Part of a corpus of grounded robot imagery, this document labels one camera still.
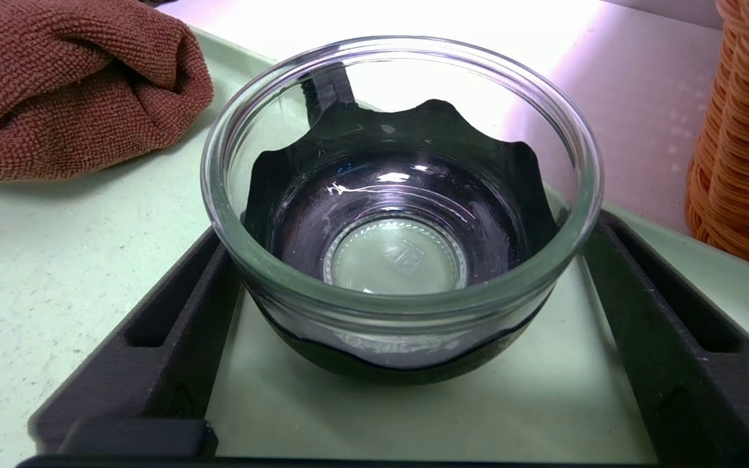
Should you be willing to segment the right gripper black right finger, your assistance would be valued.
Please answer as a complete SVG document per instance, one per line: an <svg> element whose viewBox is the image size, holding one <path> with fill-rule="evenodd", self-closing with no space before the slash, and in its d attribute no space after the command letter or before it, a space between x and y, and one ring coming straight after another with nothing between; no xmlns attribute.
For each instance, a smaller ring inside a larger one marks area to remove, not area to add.
<svg viewBox="0 0 749 468"><path fill-rule="evenodd" d="M616 215L583 249L660 464L749 464L749 336Z"/></svg>

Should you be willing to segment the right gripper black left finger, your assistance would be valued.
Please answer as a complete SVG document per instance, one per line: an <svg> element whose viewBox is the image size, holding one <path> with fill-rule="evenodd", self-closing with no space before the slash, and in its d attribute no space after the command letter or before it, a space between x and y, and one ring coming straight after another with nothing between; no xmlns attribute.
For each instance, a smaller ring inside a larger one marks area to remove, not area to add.
<svg viewBox="0 0 749 468"><path fill-rule="evenodd" d="M39 453L211 454L205 413L240 286L207 230L32 416Z"/></svg>

